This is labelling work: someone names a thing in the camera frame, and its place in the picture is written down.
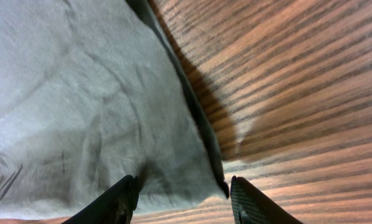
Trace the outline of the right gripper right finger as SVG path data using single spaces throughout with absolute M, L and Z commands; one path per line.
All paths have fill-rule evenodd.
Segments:
M 230 199 L 236 224 L 302 224 L 243 177 L 232 177 Z

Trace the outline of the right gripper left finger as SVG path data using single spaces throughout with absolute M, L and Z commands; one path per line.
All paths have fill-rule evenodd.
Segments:
M 127 224 L 139 199 L 139 179 L 126 175 L 63 224 Z

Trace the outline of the grey shorts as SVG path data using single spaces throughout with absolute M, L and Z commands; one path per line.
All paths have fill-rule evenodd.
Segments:
M 0 1 L 0 219 L 70 217 L 140 174 L 137 213 L 228 191 L 154 31 L 126 1 Z

